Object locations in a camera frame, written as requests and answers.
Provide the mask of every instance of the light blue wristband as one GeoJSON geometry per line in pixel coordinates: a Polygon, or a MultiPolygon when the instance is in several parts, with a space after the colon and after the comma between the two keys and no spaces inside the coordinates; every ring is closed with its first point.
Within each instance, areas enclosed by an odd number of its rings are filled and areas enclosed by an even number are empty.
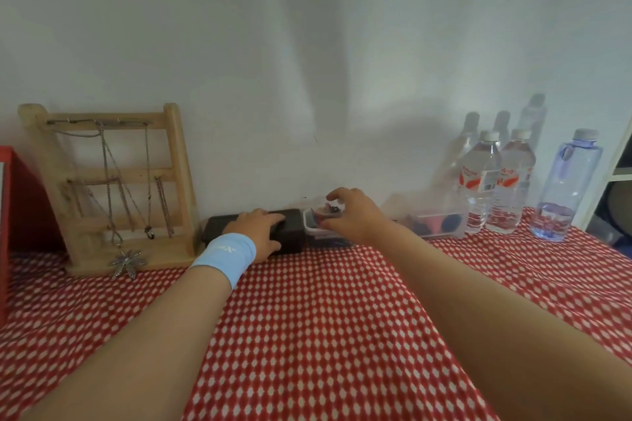
{"type": "Polygon", "coordinates": [[[212,266],[226,275],[235,289],[240,276],[255,260],[257,247],[249,237],[242,234],[225,234],[209,243],[204,252],[194,261],[194,266],[212,266]]]}

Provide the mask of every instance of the table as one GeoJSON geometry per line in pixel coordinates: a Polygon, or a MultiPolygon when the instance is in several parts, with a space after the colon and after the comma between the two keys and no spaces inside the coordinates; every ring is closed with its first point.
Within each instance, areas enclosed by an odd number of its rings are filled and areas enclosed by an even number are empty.
{"type": "MultiPolygon", "coordinates": [[[[632,262],[573,228],[523,223],[433,244],[632,364],[632,262]]],[[[51,391],[182,273],[68,278],[60,254],[14,258],[0,331],[0,419],[51,391]]],[[[375,250],[308,249],[253,265],[228,300],[183,419],[495,420],[423,307],[375,250]]]]}

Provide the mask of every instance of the blue water bottle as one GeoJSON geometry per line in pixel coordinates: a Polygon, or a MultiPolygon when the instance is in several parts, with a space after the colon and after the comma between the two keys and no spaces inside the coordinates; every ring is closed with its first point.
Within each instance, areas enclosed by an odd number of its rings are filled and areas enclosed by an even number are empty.
{"type": "Polygon", "coordinates": [[[529,227],[538,238],[564,240],[604,151],[595,145],[598,135],[577,129],[573,141],[559,147],[529,227]]]}

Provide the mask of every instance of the bottle label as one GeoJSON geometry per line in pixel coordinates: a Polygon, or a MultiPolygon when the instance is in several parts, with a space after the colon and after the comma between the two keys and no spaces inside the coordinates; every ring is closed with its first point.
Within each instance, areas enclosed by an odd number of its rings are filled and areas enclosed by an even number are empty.
{"type": "Polygon", "coordinates": [[[498,175],[498,186],[512,188],[519,183],[531,180],[531,172],[533,167],[523,168],[522,170],[509,170],[503,168],[498,175]]]}
{"type": "Polygon", "coordinates": [[[474,171],[464,165],[459,176],[459,184],[474,192],[488,192],[494,190],[497,179],[498,170],[474,171]]]}

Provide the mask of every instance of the hand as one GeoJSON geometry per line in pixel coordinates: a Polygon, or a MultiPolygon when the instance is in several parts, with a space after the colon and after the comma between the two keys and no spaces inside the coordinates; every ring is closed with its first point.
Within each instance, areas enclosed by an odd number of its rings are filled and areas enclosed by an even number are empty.
{"type": "Polygon", "coordinates": [[[343,216],[324,220],[321,226],[342,235],[357,245],[373,246],[377,236],[389,225],[389,220],[359,188],[337,188],[327,200],[344,202],[343,216]]]}
{"type": "Polygon", "coordinates": [[[254,263],[261,263],[280,250],[280,243],[270,239],[270,228],[283,220],[285,215],[281,213],[268,213],[257,208],[250,213],[240,213],[235,221],[226,225],[222,235],[242,234],[249,237],[257,247],[254,263]]]}

